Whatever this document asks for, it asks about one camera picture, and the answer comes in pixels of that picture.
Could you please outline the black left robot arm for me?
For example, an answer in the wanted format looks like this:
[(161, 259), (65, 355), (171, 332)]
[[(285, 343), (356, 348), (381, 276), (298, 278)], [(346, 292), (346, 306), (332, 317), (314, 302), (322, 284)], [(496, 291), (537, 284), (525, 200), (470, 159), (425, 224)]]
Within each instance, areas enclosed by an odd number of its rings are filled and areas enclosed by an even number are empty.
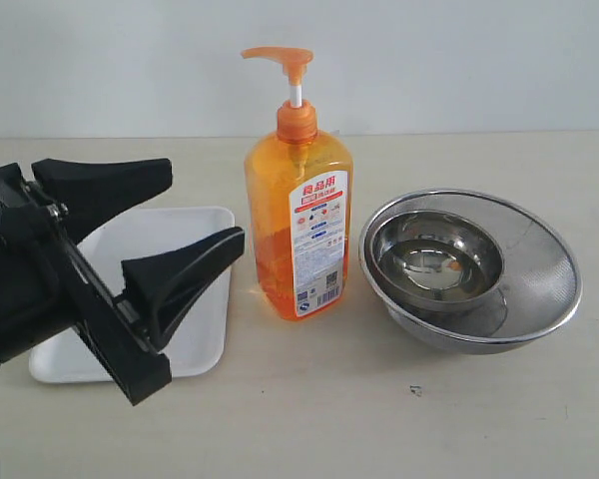
[(113, 294), (78, 245), (173, 182), (166, 158), (0, 167), (0, 366), (75, 329), (132, 404), (171, 382), (165, 349), (186, 313), (244, 252), (230, 227), (160, 254), (126, 259)]

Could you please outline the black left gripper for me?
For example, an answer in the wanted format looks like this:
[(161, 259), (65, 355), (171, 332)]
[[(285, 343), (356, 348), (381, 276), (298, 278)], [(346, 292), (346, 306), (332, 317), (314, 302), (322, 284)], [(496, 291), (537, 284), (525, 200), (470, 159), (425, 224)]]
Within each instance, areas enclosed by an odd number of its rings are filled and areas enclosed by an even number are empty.
[[(230, 227), (190, 245), (122, 262), (110, 293), (77, 245), (91, 232), (169, 189), (167, 158), (88, 164), (45, 159), (25, 180), (0, 167), (0, 366), (74, 329), (132, 404), (172, 380), (165, 348), (209, 286), (244, 253)], [(139, 330), (133, 330), (137, 312)]]

